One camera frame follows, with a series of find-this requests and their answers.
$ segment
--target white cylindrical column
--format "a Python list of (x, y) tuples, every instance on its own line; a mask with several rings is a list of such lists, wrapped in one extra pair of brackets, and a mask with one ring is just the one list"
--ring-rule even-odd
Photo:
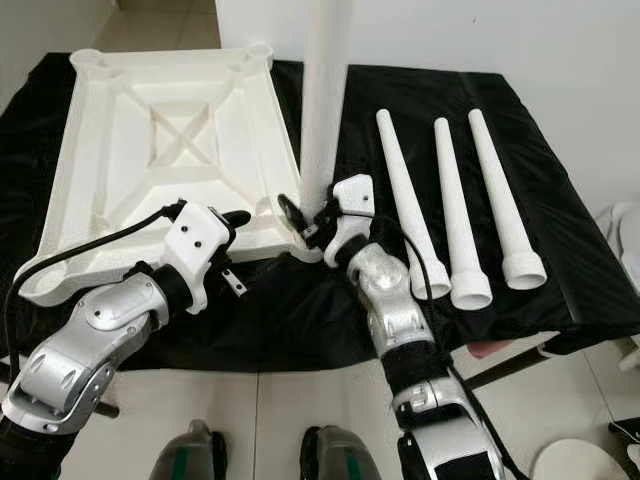
[(451, 302), (460, 310), (478, 310), (491, 303), (489, 279), (480, 268), (471, 223), (464, 202), (462, 182), (453, 151), (449, 122), (435, 124), (442, 205), (451, 259)]
[(547, 272), (531, 248), (482, 112), (478, 109), (469, 112), (469, 123), (500, 237), (504, 278), (514, 290), (537, 288), (546, 282)]
[(302, 83), (300, 209), (308, 221), (333, 182), (353, 0), (313, 0)]
[[(431, 243), (429, 231), (420, 210), (416, 192), (413, 189), (407, 165), (398, 143), (396, 131), (393, 128), (391, 115), (388, 110), (379, 110), (376, 114), (378, 129), (384, 156), (387, 160), (387, 170), (393, 189), (393, 198), (396, 201), (396, 209), (400, 218), (400, 225), (404, 232), (411, 238), (420, 256), (423, 258), (429, 275), (431, 293), (434, 298), (440, 298), (449, 293), (451, 283), (447, 270), (442, 264)], [(409, 257), (409, 275), (411, 276), (411, 291), (416, 298), (426, 300), (427, 288), (422, 275), (420, 263), (411, 246), (407, 243), (407, 255)]]

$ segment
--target white tapered pipe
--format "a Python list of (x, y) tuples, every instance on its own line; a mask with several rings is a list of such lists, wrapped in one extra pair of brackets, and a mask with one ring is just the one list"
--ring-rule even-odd
[[(389, 179), (391, 180), (391, 188), (393, 189), (393, 198), (396, 201), (400, 225), (424, 259), (433, 297), (443, 297), (451, 290), (451, 282), (449, 282), (447, 269), (438, 260), (433, 249), (431, 237), (429, 237), (429, 231), (420, 210), (420, 204), (413, 189), (402, 150), (400, 150), (400, 144), (398, 143), (398, 137), (393, 128), (389, 111), (379, 110), (376, 114), (376, 120), (380, 129), (382, 149), (387, 160), (387, 170), (389, 171)], [(406, 247), (409, 257), (411, 291), (416, 298), (426, 300), (428, 298), (427, 288), (420, 262), (418, 262), (418, 258), (409, 244), (406, 244)]]
[(300, 209), (320, 211), (333, 182), (353, 0), (314, 0), (302, 84)]
[(446, 118), (439, 118), (434, 127), (442, 206), (451, 260), (451, 302), (460, 310), (478, 310), (491, 303), (491, 286), (480, 268), (476, 244), (473, 241), (449, 122)]
[(537, 288), (547, 281), (547, 272), (531, 248), (482, 112), (478, 109), (469, 112), (469, 123), (500, 237), (504, 278), (514, 290)]

